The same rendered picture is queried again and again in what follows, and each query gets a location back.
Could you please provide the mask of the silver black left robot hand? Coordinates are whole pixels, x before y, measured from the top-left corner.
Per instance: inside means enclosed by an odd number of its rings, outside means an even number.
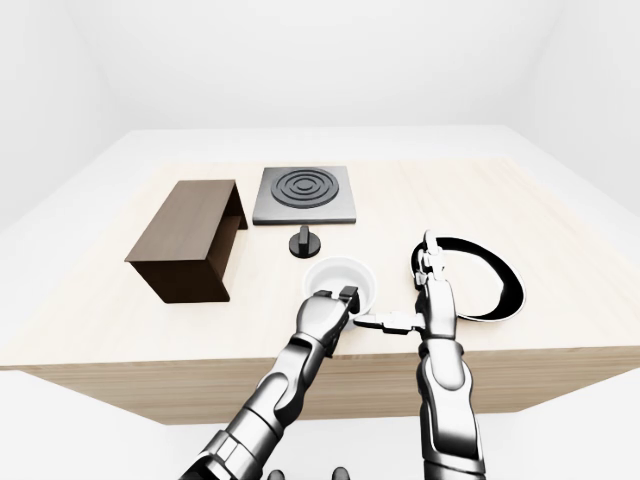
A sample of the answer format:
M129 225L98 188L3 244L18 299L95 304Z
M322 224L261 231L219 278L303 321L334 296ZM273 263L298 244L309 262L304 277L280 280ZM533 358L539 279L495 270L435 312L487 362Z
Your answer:
M342 330L351 315L360 312L360 297L356 286L345 286L335 299L329 290L319 290L301 305L296 318L295 336L312 338L331 358Z

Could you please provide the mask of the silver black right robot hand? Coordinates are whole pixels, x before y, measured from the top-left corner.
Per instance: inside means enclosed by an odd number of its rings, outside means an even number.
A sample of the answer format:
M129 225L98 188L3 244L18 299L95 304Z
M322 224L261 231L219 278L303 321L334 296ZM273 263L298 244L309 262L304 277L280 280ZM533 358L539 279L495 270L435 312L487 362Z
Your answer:
M414 286L418 298L413 315L402 312L360 315L356 326L379 329L387 334L420 333L422 339L454 340L457 313L450 283L444 275L444 254L437 237L426 230L423 240L412 254Z

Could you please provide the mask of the white bowl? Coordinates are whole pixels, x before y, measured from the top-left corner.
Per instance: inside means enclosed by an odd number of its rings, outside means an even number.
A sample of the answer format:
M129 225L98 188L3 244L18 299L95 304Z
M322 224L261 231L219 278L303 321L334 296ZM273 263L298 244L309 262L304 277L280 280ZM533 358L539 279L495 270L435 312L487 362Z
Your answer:
M377 296L377 280L367 265L351 257L328 257L312 265L304 276L302 292L304 297L319 290L337 295L345 286L358 288L358 316L369 314Z

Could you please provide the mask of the dark brown wooden cabinet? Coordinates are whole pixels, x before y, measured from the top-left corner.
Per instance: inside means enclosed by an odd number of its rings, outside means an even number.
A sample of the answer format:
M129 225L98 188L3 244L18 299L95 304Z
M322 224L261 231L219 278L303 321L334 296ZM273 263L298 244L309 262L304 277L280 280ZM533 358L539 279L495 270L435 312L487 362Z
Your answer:
M181 180L126 257L167 304L228 302L223 276L248 223L233 180Z

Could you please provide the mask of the round black knob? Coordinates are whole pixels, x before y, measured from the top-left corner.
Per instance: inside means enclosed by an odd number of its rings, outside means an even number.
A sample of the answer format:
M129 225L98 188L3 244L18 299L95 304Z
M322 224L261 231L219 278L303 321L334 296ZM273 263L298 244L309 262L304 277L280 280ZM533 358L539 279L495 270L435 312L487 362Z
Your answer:
M314 257L321 249L321 240L312 233L307 225L300 227L299 232L294 234L289 240L290 253L300 259Z

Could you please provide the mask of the black and white plate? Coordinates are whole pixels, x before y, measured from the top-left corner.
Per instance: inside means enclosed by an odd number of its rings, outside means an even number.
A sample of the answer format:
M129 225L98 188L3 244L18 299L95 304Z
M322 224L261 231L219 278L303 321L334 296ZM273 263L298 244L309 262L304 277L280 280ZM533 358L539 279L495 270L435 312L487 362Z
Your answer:
M471 315L458 313L458 317L475 322L500 322L517 314L525 303L525 288L519 274L500 256L491 250L473 241L450 236L439 236L437 244L442 250L463 252L481 258L498 275L502 282L500 299L496 307L482 315ZM417 313L425 313L427 300L424 293L424 281L419 279L419 275L426 272L424 262L420 255L426 253L426 243L421 241L413 250L411 255L411 269L414 277L414 286L419 291L415 310Z

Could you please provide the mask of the flat dark stove plate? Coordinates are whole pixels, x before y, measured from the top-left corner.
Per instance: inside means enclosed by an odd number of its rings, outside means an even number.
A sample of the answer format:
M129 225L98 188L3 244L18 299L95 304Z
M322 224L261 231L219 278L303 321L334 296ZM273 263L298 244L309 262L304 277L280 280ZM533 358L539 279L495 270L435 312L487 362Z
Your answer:
M354 224L356 207L347 167L265 167L252 222Z

